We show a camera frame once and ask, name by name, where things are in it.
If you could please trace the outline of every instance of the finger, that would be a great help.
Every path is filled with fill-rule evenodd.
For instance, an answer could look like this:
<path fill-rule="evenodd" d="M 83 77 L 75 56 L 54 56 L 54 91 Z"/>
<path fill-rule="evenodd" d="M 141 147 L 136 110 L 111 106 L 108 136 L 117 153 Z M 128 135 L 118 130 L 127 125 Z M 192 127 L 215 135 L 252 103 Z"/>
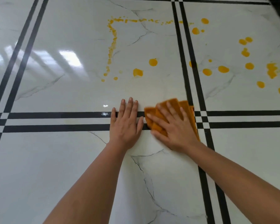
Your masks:
<path fill-rule="evenodd" d="M 156 138 L 158 139 L 160 142 L 162 142 L 165 146 L 169 146 L 169 138 L 164 136 L 163 134 L 161 134 L 158 131 L 150 131 L 150 133 Z"/>
<path fill-rule="evenodd" d="M 137 124 L 137 131 L 136 134 L 138 134 L 140 136 L 141 132 L 142 132 L 142 128 L 143 128 L 143 117 L 139 118 L 138 124 Z"/>
<path fill-rule="evenodd" d="M 167 127 L 169 126 L 169 123 L 165 122 L 164 120 L 153 116 L 151 114 L 147 114 L 147 117 L 150 118 L 152 121 L 154 121 L 155 123 L 157 123 L 159 126 L 163 127 L 164 129 L 167 129 Z"/>
<path fill-rule="evenodd" d="M 123 117 L 124 110 L 125 110 L 125 100 L 122 99 L 122 100 L 121 100 L 121 103 L 120 103 L 120 108 L 119 108 L 119 112 L 118 112 L 118 117 L 117 117 L 117 119 L 121 119 L 121 118 Z"/>
<path fill-rule="evenodd" d="M 111 122 L 110 124 L 114 124 L 116 121 L 116 109 L 115 108 L 112 108 L 112 112 L 111 112 Z"/>
<path fill-rule="evenodd" d="M 171 112 L 172 116 L 173 116 L 176 120 L 180 119 L 178 113 L 175 111 L 175 109 L 172 107 L 172 105 L 170 104 L 169 101 L 166 103 L 166 105 L 167 105 L 169 111 Z"/>
<path fill-rule="evenodd" d="M 136 121 L 137 113 L 138 113 L 138 101 L 135 100 L 133 107 L 132 107 L 132 112 L 131 112 L 130 118 L 133 118 Z"/>
<path fill-rule="evenodd" d="M 127 103 L 127 107 L 125 108 L 125 111 L 124 111 L 124 115 L 123 115 L 124 118 L 130 117 L 131 111 L 132 111 L 132 106 L 133 106 L 133 98 L 130 97 L 129 101 Z"/>
<path fill-rule="evenodd" d="M 180 107 L 180 111 L 182 112 L 182 115 L 184 117 L 184 121 L 185 122 L 189 122 L 190 121 L 189 117 L 188 117 L 187 113 L 184 111 L 184 109 L 182 107 Z"/>
<path fill-rule="evenodd" d="M 165 108 L 163 108 L 160 104 L 157 104 L 157 108 L 165 116 L 165 118 L 168 120 L 168 122 L 174 121 L 173 116 Z"/>

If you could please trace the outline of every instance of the forearm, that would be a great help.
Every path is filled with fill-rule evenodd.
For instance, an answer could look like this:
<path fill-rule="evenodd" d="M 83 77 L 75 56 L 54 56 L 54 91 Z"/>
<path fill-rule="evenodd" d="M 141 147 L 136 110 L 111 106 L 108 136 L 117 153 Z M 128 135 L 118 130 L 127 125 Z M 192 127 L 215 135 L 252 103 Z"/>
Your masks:
<path fill-rule="evenodd" d="M 124 155 L 108 143 L 44 223 L 108 223 Z"/>
<path fill-rule="evenodd" d="M 187 149 L 252 223 L 280 223 L 280 190 L 202 143 Z"/>

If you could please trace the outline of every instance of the orange cloth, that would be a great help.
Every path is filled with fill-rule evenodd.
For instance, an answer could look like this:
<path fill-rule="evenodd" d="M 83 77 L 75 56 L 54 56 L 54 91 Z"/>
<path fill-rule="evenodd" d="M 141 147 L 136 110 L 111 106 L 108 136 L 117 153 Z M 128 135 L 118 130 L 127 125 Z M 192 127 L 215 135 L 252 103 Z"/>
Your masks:
<path fill-rule="evenodd" d="M 181 119 L 183 120 L 183 115 L 180 111 L 180 107 L 182 107 L 184 109 L 184 111 L 187 113 L 187 116 L 190 120 L 190 124 L 194 130 L 194 133 L 197 137 L 197 139 L 199 140 L 199 136 L 198 136 L 198 131 L 197 131 L 197 128 L 196 128 L 196 124 L 195 124 L 195 117 L 194 117 L 194 106 L 190 106 L 188 101 L 178 101 L 176 98 L 174 99 L 170 99 L 170 100 L 167 100 L 167 101 L 164 101 L 162 103 L 160 103 L 160 105 L 165 108 L 168 112 L 169 112 L 169 109 L 166 105 L 167 102 L 170 102 L 170 104 L 172 105 L 172 107 L 175 109 L 175 111 L 178 113 L 179 117 L 181 117 Z M 160 132 L 161 134 L 167 136 L 167 132 L 165 129 L 163 129 L 162 127 L 160 127 L 158 124 L 156 124 L 155 122 L 153 122 L 151 119 L 149 119 L 147 117 L 147 114 L 152 114 L 152 115 L 155 115 L 156 117 L 168 122 L 168 120 L 164 117 L 164 115 L 157 109 L 157 108 L 154 108 L 154 107 L 146 107 L 144 108 L 144 114 L 145 114 L 145 119 L 146 119 L 146 123 L 147 123 L 147 126 L 152 129 L 152 130 L 156 130 L 158 132 Z"/>

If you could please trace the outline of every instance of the marble floor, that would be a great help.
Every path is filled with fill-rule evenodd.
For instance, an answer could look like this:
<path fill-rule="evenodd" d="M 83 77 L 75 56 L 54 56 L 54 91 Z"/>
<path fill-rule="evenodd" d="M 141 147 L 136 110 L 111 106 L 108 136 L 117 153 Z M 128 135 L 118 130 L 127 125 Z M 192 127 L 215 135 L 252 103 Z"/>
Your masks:
<path fill-rule="evenodd" d="M 0 0 L 0 224 L 42 223 L 122 98 L 194 105 L 200 139 L 280 189 L 280 18 L 267 0 Z M 110 223 L 250 223 L 147 126 Z"/>

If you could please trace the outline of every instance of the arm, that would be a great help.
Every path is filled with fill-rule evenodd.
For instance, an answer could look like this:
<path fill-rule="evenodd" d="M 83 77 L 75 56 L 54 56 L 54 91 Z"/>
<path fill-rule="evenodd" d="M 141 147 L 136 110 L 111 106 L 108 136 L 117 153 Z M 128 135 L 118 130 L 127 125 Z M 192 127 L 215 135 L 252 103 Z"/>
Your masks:
<path fill-rule="evenodd" d="M 121 101 L 118 118 L 111 113 L 110 141 L 63 196 L 44 224 L 108 223 L 119 170 L 128 149 L 139 139 L 143 117 L 136 125 L 138 101 Z"/>
<path fill-rule="evenodd" d="M 280 224 L 280 190 L 199 142 L 186 112 L 181 108 L 184 117 L 181 120 L 170 103 L 167 106 L 171 113 L 157 107 L 169 123 L 151 115 L 148 117 L 163 127 L 168 137 L 157 131 L 151 133 L 170 149 L 188 155 L 197 163 L 250 222 Z"/>

